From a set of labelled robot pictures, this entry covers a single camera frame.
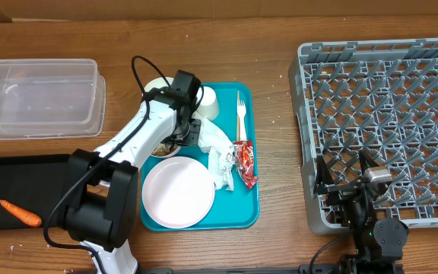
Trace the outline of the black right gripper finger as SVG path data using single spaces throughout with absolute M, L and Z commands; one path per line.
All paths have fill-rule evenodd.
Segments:
M 358 157 L 361 176 L 368 179 L 374 179 L 379 165 L 364 150 L 359 150 Z
M 330 170 L 323 156 L 316 157 L 316 178 L 313 187 L 315 194 L 327 194 L 330 192 L 329 188 L 334 184 Z

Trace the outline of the white napkin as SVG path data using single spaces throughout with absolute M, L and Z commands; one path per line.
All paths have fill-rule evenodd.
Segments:
M 214 179 L 216 190 L 227 187 L 234 191 L 232 168 L 235 165 L 234 146 L 226 134 L 212 121 L 200 114 L 195 118 L 201 121 L 198 146 L 208 153 L 208 171 Z

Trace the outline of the pink bowl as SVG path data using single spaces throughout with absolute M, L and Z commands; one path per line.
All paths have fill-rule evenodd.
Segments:
M 174 145 L 174 144 L 163 144 L 160 143 L 151 153 L 153 157 L 156 158 L 170 158 L 174 155 L 176 155 L 179 150 L 181 149 L 180 146 Z

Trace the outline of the red snack wrapper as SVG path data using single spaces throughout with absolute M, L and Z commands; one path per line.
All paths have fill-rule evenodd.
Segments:
M 255 156 L 251 141 L 237 141 L 233 143 L 236 170 L 247 189 L 252 189 L 258 177 L 255 175 Z

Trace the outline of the orange carrot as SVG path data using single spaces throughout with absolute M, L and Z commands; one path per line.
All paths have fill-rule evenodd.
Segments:
M 43 220 L 38 215 L 27 211 L 7 200 L 0 199 L 0 205 L 15 218 L 30 227 L 39 227 Z

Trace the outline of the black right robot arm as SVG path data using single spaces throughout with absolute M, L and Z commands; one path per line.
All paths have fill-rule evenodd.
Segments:
M 345 185 L 336 185 L 323 157 L 317 158 L 313 192 L 324 195 L 326 204 L 338 206 L 349 232 L 323 247 L 312 257 L 310 273 L 403 274 L 403 247 L 408 240 L 408 226 L 396 218 L 378 218 L 373 202 L 392 184 L 388 168 L 377 164 L 365 151 L 358 152 L 361 175 Z M 344 255 L 334 265 L 315 266 L 316 258 L 328 247 L 346 237 L 354 240 L 356 253 Z

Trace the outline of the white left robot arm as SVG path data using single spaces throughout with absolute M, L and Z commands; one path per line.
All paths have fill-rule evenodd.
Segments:
M 137 210 L 138 172 L 162 141 L 196 145 L 198 101 L 145 100 L 111 140 L 94 151 L 75 151 L 59 222 L 77 248 L 86 250 L 98 273 L 137 273 L 128 237 Z

